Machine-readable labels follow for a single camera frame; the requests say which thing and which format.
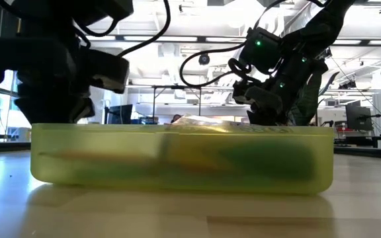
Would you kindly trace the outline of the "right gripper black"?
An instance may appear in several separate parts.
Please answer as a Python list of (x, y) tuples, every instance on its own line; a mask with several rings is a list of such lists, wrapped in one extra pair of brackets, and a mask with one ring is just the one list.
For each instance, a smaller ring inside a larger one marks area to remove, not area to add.
[[(257, 81), (236, 81), (233, 84), (232, 98), (237, 104), (253, 105), (254, 111), (266, 110), (267, 112), (279, 113), (282, 111), (281, 98), (262, 88), (262, 83)], [(268, 114), (258, 114), (247, 111), (249, 122), (261, 126), (286, 125), (288, 118), (285, 115), (271, 117)]]

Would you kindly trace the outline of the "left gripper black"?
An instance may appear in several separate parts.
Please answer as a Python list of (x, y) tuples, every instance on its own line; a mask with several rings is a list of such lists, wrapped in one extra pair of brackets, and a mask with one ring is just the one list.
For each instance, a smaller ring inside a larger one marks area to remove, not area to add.
[(29, 91), (82, 97), (74, 108), (65, 98), (16, 99), (15, 105), (31, 124), (77, 123), (95, 115), (93, 101), (88, 98), (90, 87), (124, 92), (130, 63), (78, 42), (67, 46), (54, 38), (0, 38), (0, 83), (6, 70), (18, 72)]

